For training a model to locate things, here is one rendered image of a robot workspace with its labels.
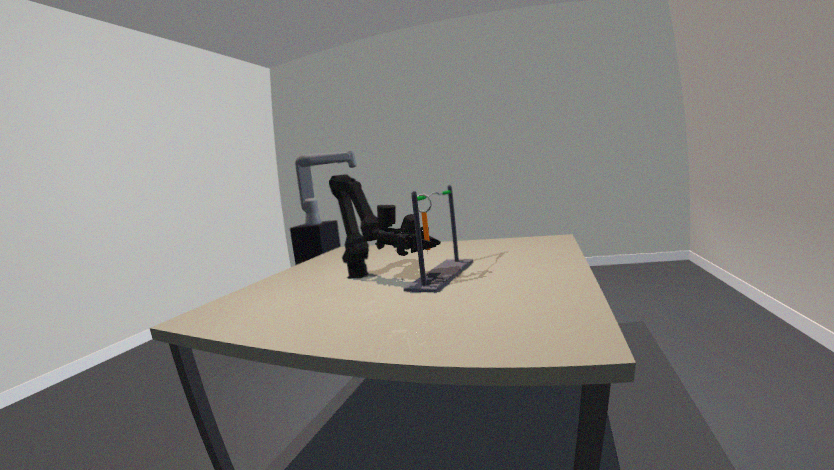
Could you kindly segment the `orange handle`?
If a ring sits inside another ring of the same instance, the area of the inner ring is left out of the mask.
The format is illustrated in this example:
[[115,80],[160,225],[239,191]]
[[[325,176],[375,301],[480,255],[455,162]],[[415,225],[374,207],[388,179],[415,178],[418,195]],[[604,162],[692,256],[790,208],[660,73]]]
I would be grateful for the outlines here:
[[431,209],[431,206],[432,206],[432,201],[431,201],[430,197],[429,197],[428,195],[426,195],[426,194],[419,194],[417,197],[419,197],[419,196],[426,196],[426,197],[429,199],[429,201],[430,201],[430,206],[429,206],[429,209],[427,209],[426,211],[421,211],[421,210],[419,210],[419,209],[418,209],[418,210],[419,210],[419,212],[421,212],[421,213],[422,213],[422,222],[423,222],[424,240],[428,240],[428,241],[429,241],[429,231],[428,231],[428,222],[427,222],[427,212]]

